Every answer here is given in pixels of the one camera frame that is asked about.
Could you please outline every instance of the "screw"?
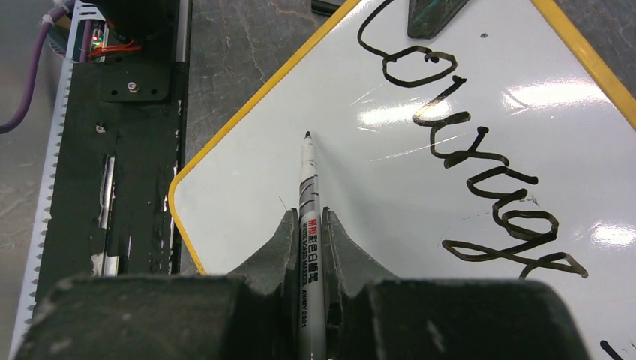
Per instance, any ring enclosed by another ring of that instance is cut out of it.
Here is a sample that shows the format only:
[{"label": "screw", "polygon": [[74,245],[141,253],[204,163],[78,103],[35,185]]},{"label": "screw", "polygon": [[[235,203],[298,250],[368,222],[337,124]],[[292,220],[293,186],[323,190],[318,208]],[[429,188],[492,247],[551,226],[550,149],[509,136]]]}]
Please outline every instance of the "screw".
[{"label": "screw", "polygon": [[129,82],[127,87],[129,92],[135,93],[139,91],[139,87],[137,86],[137,83],[134,81]]}]

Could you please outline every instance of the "yellow frame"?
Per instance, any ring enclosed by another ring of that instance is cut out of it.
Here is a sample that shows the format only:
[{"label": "yellow frame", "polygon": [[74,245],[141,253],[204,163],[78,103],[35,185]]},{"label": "yellow frame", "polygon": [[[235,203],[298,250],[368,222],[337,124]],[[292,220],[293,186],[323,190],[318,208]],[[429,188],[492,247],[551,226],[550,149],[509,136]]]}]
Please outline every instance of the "yellow frame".
[{"label": "yellow frame", "polygon": [[[179,215],[174,208],[174,196],[177,184],[238,124],[270,90],[278,84],[361,0],[347,0],[340,9],[331,15],[329,20],[314,33],[296,53],[287,60],[276,73],[263,85],[252,98],[212,137],[203,150],[186,164],[185,168],[177,174],[170,184],[168,204],[170,213],[175,219],[175,224],[183,237],[187,249],[194,260],[200,274],[205,274],[203,264],[194,250],[188,234],[185,232]],[[572,51],[574,56],[583,65],[589,75],[596,81],[614,106],[627,119],[629,124],[636,129],[636,100],[627,91],[625,86],[612,73],[590,44],[585,40],[567,16],[561,11],[554,0],[530,0],[539,13],[546,19],[552,29],[561,38],[563,43]]]}]

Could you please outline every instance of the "black cylinder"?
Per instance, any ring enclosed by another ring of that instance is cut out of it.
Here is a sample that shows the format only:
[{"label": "black cylinder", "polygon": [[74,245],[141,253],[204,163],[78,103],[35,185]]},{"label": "black cylinder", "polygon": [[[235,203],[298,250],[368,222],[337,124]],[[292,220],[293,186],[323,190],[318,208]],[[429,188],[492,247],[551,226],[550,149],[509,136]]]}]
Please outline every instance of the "black cylinder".
[{"label": "black cylinder", "polygon": [[109,27],[129,39],[156,38],[168,28],[167,1],[172,0],[92,0]]}]

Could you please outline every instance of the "white board surface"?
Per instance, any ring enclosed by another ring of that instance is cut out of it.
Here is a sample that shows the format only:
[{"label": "white board surface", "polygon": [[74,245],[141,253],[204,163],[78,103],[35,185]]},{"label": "white board surface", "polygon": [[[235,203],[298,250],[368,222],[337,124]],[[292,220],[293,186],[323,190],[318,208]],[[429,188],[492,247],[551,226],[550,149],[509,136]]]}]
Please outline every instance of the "white board surface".
[{"label": "white board surface", "polygon": [[[516,255],[536,260],[564,252],[584,270],[539,267],[527,278],[562,297],[594,359],[608,359],[602,340],[621,356],[636,356],[636,133],[629,123],[526,0],[469,1],[431,41],[407,37],[408,1],[393,1],[365,30],[367,44],[388,54],[419,45],[457,61],[437,81],[394,85],[383,75],[383,58],[356,37],[380,3],[360,1],[174,184],[173,214],[205,272],[234,269],[270,239],[286,209],[298,207],[300,148],[311,131],[322,205],[387,269],[404,278],[518,277],[524,264],[467,262],[443,246],[526,243],[495,223],[496,199],[467,187],[467,179],[502,163],[470,158],[445,169],[431,154],[431,128],[413,121],[458,76],[466,82],[418,118],[470,114],[436,133],[436,150],[467,150],[486,127],[477,152],[502,155],[509,169],[538,179],[498,175],[475,186],[527,190],[499,216],[545,212],[558,221],[556,239]],[[417,80],[448,66],[415,52],[389,62],[388,72]],[[551,229],[547,220],[510,222],[537,233]]]}]

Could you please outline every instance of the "gray floor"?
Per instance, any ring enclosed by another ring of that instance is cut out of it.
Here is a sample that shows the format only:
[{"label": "gray floor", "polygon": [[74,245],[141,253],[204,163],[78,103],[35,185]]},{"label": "gray floor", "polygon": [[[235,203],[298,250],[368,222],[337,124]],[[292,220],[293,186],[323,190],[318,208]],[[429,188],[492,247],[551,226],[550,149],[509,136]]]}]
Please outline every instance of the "gray floor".
[{"label": "gray floor", "polygon": [[[636,95],[636,3],[556,0]],[[193,0],[187,154],[191,159],[326,20],[310,0]],[[13,115],[50,1],[15,1],[0,18],[0,121]],[[45,51],[25,123],[0,136],[0,359],[6,357],[31,236],[60,61]],[[186,259],[185,273],[194,266]]]}]

